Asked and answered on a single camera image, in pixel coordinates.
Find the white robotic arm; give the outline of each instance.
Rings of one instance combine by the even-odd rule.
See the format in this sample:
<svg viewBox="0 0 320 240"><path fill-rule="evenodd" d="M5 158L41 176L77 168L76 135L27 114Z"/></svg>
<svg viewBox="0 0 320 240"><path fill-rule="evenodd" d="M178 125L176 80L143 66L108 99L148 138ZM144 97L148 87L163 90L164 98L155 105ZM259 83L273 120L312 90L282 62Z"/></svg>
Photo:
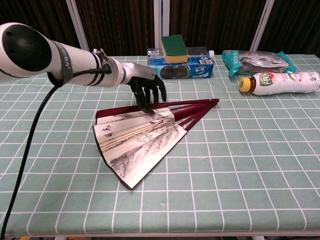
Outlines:
<svg viewBox="0 0 320 240"><path fill-rule="evenodd" d="M150 91L154 103L159 101L158 87L162 100L167 100L165 85L151 67L119 62L102 49L90 52L52 41L25 24L0 25L0 82L41 73L58 87L129 85L139 107L149 114Z"/></svg>

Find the yellow bottle cap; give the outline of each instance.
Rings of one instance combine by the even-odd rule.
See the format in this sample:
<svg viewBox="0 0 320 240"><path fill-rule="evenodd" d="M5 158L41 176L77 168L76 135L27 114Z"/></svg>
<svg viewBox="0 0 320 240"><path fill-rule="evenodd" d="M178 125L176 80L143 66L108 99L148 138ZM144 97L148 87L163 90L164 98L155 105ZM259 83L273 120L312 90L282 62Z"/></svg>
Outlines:
<svg viewBox="0 0 320 240"><path fill-rule="evenodd" d="M241 80L239 81L239 90L241 92L249 92L250 87L251 87L250 78L248 77L241 78Z"/></svg>

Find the plastic bag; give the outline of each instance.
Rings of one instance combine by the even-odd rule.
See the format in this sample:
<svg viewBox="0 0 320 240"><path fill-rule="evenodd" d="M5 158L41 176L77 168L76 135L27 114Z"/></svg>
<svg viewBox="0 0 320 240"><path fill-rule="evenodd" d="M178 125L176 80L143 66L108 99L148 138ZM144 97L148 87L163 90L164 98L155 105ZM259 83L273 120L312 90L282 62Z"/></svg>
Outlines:
<svg viewBox="0 0 320 240"><path fill-rule="evenodd" d="M224 50L222 60L229 69L229 76L235 73L295 73L294 63L282 51L239 51Z"/></svg>

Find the table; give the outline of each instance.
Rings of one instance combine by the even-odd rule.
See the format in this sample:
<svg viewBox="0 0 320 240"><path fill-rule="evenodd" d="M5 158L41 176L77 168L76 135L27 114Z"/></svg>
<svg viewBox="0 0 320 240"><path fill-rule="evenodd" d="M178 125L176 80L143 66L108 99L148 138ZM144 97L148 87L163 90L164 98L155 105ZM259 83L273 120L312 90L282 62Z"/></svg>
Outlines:
<svg viewBox="0 0 320 240"><path fill-rule="evenodd" d="M289 57L298 71L320 71L315 55ZM8 236L319 234L320 90L241 94L240 77L216 55L212 78L165 81L168 101L220 102L132 191L102 161L92 131L97 110L135 104L130 88L58 89L37 125ZM46 74L1 83L1 221L51 88Z"/></svg>

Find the yellow sponge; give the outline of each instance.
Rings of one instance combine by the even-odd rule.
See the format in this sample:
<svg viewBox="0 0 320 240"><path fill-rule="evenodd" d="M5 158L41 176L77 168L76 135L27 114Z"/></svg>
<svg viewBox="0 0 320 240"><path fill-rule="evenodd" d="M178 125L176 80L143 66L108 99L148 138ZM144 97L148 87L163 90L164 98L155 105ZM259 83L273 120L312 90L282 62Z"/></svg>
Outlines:
<svg viewBox="0 0 320 240"><path fill-rule="evenodd" d="M188 50L181 35L163 36L161 49L167 64L188 62Z"/></svg>

